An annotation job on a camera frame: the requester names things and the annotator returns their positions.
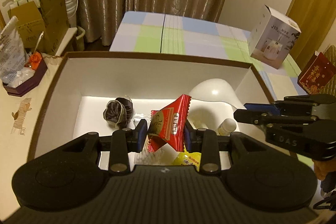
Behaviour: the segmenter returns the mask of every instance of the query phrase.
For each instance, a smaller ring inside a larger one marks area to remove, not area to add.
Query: floor
[[[92,43],[85,43],[86,51],[108,51],[110,46],[103,46],[101,43],[101,38],[97,39]]]

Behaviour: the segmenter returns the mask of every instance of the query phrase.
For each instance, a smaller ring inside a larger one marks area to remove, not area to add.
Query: open cardboard box
[[[226,80],[243,104],[273,100],[255,67],[248,63],[135,52],[68,53],[44,100],[28,159],[90,131],[111,135],[114,129],[102,113],[116,97],[127,95],[136,113],[150,114],[211,78]],[[233,112],[226,103],[192,100],[188,119],[216,130],[225,118],[233,118]],[[253,125],[238,124],[237,131],[264,142],[263,132]],[[227,160],[222,162],[222,168],[229,167]]]

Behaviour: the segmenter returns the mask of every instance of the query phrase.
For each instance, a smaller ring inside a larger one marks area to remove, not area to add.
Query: brown cardboard box
[[[15,7],[9,11],[16,16],[18,32],[26,48],[34,48],[44,31],[44,39],[39,45],[40,52],[55,54],[65,33],[70,27],[64,0],[40,0],[38,9],[34,2]]]

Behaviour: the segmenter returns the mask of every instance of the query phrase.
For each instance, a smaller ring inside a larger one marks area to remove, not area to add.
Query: table
[[[27,162],[28,151],[44,97],[62,60],[44,57],[48,66],[41,83],[23,97],[9,96],[0,88],[0,219],[6,219],[19,208],[11,187],[14,172]],[[13,115],[20,106],[30,104],[21,126],[14,127]]]
[[[301,70],[288,55],[275,69],[249,55],[250,32],[226,25],[166,14],[129,11],[119,26],[110,51],[195,55],[252,63],[274,100],[305,95],[297,84]]]

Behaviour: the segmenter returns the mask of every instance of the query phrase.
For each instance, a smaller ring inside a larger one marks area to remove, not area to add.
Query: gold quilted cushion
[[[336,66],[336,46],[330,45],[323,53],[326,58],[328,58],[331,63]],[[335,96],[336,91],[336,75],[329,81],[328,84],[324,86],[320,93],[328,93]]]

